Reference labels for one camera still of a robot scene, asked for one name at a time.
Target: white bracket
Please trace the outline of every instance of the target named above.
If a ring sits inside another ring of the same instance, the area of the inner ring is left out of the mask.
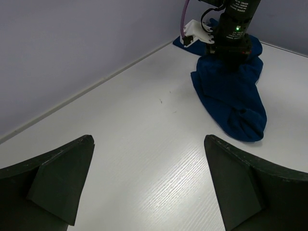
[[[206,33],[202,27],[201,23],[197,22],[196,20],[191,20],[185,27],[184,27],[184,35],[185,36],[192,36],[193,41],[184,47],[189,47],[192,44],[194,44],[197,40],[200,40],[202,42],[208,43],[208,44],[214,44],[215,42],[212,40],[213,36],[211,35],[211,27],[207,26],[205,23],[203,23],[204,28],[208,33]]]

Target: white table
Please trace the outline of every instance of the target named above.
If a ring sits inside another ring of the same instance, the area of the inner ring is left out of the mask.
[[[91,134],[95,153],[69,230],[223,231],[206,134],[308,172],[308,59],[266,45],[261,58],[261,142],[223,133],[190,79],[198,57],[169,45],[0,145],[0,168]]]

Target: blue cloth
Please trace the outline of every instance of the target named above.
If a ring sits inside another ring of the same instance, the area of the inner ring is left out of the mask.
[[[203,42],[197,41],[188,48],[184,48],[180,38],[173,42],[201,56],[197,70],[191,73],[191,77],[202,104],[228,135],[245,142],[263,139],[267,122],[266,111],[256,87],[263,68],[259,58],[262,45],[257,38],[250,38],[252,53],[236,72],[230,71],[215,56],[205,55]]]

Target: blue towel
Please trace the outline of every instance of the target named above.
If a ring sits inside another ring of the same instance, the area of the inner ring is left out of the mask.
[[[259,58],[262,45],[257,38],[250,38],[252,53],[236,72],[230,71],[215,56],[205,55],[203,42],[184,48],[177,38],[173,44],[201,56],[191,77],[202,104],[213,119],[234,139],[256,142],[264,137],[267,116],[256,87],[263,68]]]

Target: lavender wall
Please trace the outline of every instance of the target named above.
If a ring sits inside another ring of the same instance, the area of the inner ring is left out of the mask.
[[[171,41],[183,0],[0,3],[0,137]],[[207,5],[192,0],[187,20]]]
[[[308,0],[261,0],[249,33],[308,55]]]

